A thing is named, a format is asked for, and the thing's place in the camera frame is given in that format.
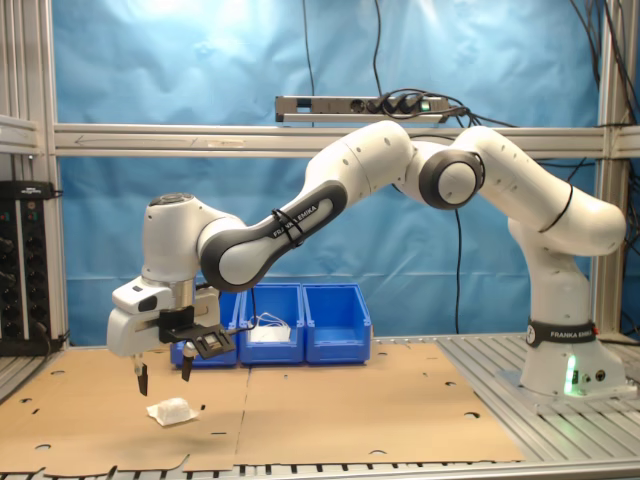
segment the blue plastic bin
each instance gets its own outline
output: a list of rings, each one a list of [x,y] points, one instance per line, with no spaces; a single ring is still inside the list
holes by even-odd
[[[371,355],[371,317],[355,284],[303,285],[307,362],[364,363]]]
[[[287,322],[291,327],[288,342],[250,342],[248,334],[240,333],[240,361],[245,365],[297,364],[304,361],[304,312],[300,284],[265,283],[256,285],[256,313],[265,312]],[[246,328],[253,317],[251,292],[242,297],[240,306],[240,328]]]
[[[230,330],[236,328],[238,324],[238,312],[240,311],[240,304],[242,302],[242,296],[244,293],[223,293],[220,297],[220,323],[222,326]],[[177,367],[182,367],[182,349],[184,348],[184,342],[174,343],[171,345],[171,363]],[[238,345],[233,352],[223,353],[215,357],[203,360],[198,355],[193,360],[194,367],[231,367],[238,363]]]

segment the table surface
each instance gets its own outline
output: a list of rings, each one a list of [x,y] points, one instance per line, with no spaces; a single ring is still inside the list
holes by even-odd
[[[640,477],[640,402],[593,402],[580,408],[552,407],[536,415],[525,408],[501,372],[520,371],[528,348],[523,334],[383,337],[379,343],[436,343],[469,381],[526,457],[519,463],[344,464],[237,466],[231,471],[185,473],[177,469],[143,472],[114,470],[102,477],[74,480],[256,480],[334,477],[416,478],[638,478]],[[627,372],[640,377],[640,348],[609,346]],[[0,399],[10,394],[42,363],[41,357],[0,357]],[[0,480],[38,480],[46,472],[0,474]]]

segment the blue curtain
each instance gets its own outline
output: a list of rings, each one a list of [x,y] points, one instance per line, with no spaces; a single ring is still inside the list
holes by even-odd
[[[381,0],[382,89],[423,88],[519,126],[592,126],[597,91],[569,2]],[[301,0],[54,0],[60,122],[274,125],[309,95]],[[373,0],[308,0],[317,95],[375,95]],[[253,223],[295,196],[305,159],[63,158],[72,341],[103,344],[111,292],[139,274],[142,218],[185,191]],[[570,170],[552,169],[559,176]],[[574,183],[591,192],[593,168]],[[460,211],[462,332],[523,331],[524,258],[504,215]],[[268,281],[358,282],[377,335],[451,333],[453,212],[391,188],[280,259]],[[588,270],[588,259],[581,259]]]

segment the white object in bin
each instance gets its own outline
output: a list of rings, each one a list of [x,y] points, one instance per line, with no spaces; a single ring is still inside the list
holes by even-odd
[[[288,342],[291,338],[291,327],[281,318],[264,312],[258,315],[257,321],[255,328],[249,331],[250,342]]]
[[[198,416],[198,412],[189,408],[189,403],[184,398],[170,398],[151,405],[147,407],[147,413],[163,427],[186,422]]]

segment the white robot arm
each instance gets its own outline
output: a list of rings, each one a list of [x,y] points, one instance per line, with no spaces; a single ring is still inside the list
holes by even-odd
[[[539,393],[568,394],[566,388],[558,390],[558,384],[565,383],[567,358],[575,353],[571,349],[587,344],[600,347],[605,353],[596,353],[606,357],[608,371],[618,372],[599,386],[620,383],[624,372],[616,367],[619,361],[595,341],[588,283],[573,255],[616,250],[624,238],[624,216],[615,206],[549,174],[485,127],[466,130],[448,147],[412,142],[394,122],[359,129],[316,155],[300,194],[252,226],[191,195],[155,199],[145,215],[142,275],[113,293],[116,309],[109,319],[108,347],[118,355],[134,356],[139,377],[145,373],[140,355],[161,343],[187,340],[203,357],[233,348],[229,334],[234,332],[217,325],[217,291],[253,287],[280,256],[389,184],[440,209],[459,208],[479,192],[509,217],[531,273],[531,350],[550,350],[545,359],[557,357],[554,365],[564,365],[554,367],[560,380],[539,381],[535,374],[529,379],[530,355],[523,383]],[[212,287],[204,292],[194,290],[198,267]],[[209,315],[195,317],[196,324],[193,305],[198,303],[210,308],[205,309]],[[540,355],[533,357],[541,361]],[[572,384],[572,392],[584,391],[586,383]]]

